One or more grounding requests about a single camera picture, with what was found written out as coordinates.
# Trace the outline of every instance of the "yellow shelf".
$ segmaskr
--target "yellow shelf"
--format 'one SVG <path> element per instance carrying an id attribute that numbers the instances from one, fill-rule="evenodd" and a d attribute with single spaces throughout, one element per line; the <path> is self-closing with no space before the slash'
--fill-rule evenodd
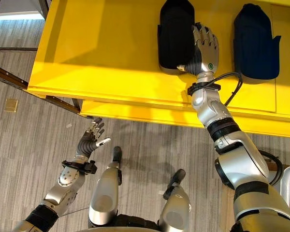
<path id="1" fill-rule="evenodd" d="M 242 114 L 236 109 L 229 110 L 234 120 L 245 132 L 290 137 L 290 117 L 271 113 L 267 115 Z M 86 100 L 83 102 L 81 115 L 203 128 L 194 111 L 168 110 L 129 104 Z"/>
<path id="2" fill-rule="evenodd" d="M 290 6 L 290 0 L 258 0 L 258 1 L 269 2 L 277 5 Z"/>
<path id="3" fill-rule="evenodd" d="M 276 80 L 259 85 L 244 84 L 230 108 L 241 118 L 254 117 L 255 127 L 264 128 L 259 123 L 267 122 L 274 130 L 276 121 L 273 118 L 280 122 L 290 121 L 290 8 L 260 1 L 191 0 L 196 21 L 209 26 L 218 37 L 217 76 L 234 69 L 233 21 L 243 5 L 249 2 L 258 4 L 270 17 L 273 34 L 282 35 L 281 71 Z M 195 77 L 166 75 L 158 66 L 157 25 L 164 3 L 165 0 L 53 0 L 28 92 L 41 97 L 73 97 L 88 102 L 129 105 L 135 109 L 191 114 L 187 88 L 195 82 Z M 219 81 L 223 102 L 234 90 L 236 82 L 232 78 Z M 195 117 L 189 118 L 186 124 L 194 125 Z M 159 121 L 156 116 L 143 120 Z M 181 120 L 168 119 L 170 124 L 182 125 L 183 122 L 178 121 Z"/>

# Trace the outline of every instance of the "robot forearm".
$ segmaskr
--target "robot forearm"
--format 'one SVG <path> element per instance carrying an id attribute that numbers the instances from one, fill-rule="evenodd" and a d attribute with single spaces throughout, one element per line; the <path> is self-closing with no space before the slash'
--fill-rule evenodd
<path id="1" fill-rule="evenodd" d="M 78 190 L 85 181 L 85 174 L 95 174 L 97 167 L 94 161 L 88 162 L 91 153 L 111 139 L 106 138 L 97 142 L 103 133 L 102 119 L 97 118 L 85 131 L 77 146 L 76 155 L 71 162 L 62 162 L 63 171 L 56 184 L 50 189 L 45 198 L 22 221 L 14 232 L 46 232 L 63 215 L 69 205 L 74 201 Z"/>
<path id="2" fill-rule="evenodd" d="M 197 85 L 213 74 L 201 73 Z M 205 87 L 192 94 L 192 106 L 209 131 L 219 154 L 215 167 L 222 182 L 235 190 L 232 232 L 290 231 L 290 209 L 268 183 L 266 162 L 250 138 L 240 130 L 219 99 L 218 89 Z"/>

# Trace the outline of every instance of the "metal frame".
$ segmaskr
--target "metal frame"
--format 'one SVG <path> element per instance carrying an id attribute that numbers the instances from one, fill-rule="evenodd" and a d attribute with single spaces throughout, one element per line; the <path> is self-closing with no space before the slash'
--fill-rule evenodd
<path id="1" fill-rule="evenodd" d="M 41 9 L 43 14 L 45 15 L 45 18 L 47 16 L 48 13 L 48 4 L 47 4 L 47 0 L 39 0 L 40 5 L 41 5 Z M 30 47 L 0 47 L 0 50 L 10 50 L 10 51 L 37 51 L 37 48 L 30 48 Z M 28 82 L 25 80 L 22 80 L 21 78 L 13 75 L 10 72 L 7 72 L 6 70 L 0 68 L 0 81 L 4 82 L 8 85 L 11 85 L 17 89 L 23 90 L 26 93 L 28 93 L 26 90 L 28 88 Z M 72 99 L 73 100 L 73 104 L 71 105 L 57 97 L 54 96 L 46 96 L 45 99 L 43 99 L 49 103 L 52 103 L 56 106 L 59 106 L 63 109 L 66 109 L 70 112 L 73 112 L 75 114 L 79 114 L 81 112 L 81 108 L 80 108 L 80 103 L 78 99 Z"/>
<path id="2" fill-rule="evenodd" d="M 0 47 L 0 51 L 37 51 L 37 47 Z"/>
<path id="3" fill-rule="evenodd" d="M 46 20 L 47 15 L 48 15 L 48 11 L 49 11 L 49 6 L 48 6 L 48 3 L 47 3 L 47 0 L 39 0 L 39 3 L 40 3 L 40 7 L 41 7 L 41 10 L 42 10 L 43 17 Z"/>

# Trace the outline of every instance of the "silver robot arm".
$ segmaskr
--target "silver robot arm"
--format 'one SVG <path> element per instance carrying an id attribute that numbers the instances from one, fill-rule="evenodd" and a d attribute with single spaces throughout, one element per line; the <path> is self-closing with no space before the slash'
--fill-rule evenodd
<path id="1" fill-rule="evenodd" d="M 77 191 L 85 181 L 86 174 L 95 174 L 94 161 L 88 162 L 91 153 L 111 139 L 98 141 L 104 132 L 101 118 L 92 122 L 77 146 L 77 152 L 71 162 L 63 161 L 63 171 L 45 198 L 32 213 L 13 230 L 14 232 L 46 232 L 63 215 L 74 201 Z"/>
<path id="2" fill-rule="evenodd" d="M 218 41 L 200 23 L 192 29 L 196 57 L 178 69 L 197 76 L 188 90 L 192 107 L 215 142 L 215 167 L 222 182 L 235 190 L 231 232 L 290 232 L 290 208 L 269 184 L 264 158 L 221 103 L 220 86 L 210 83 L 218 67 Z"/>

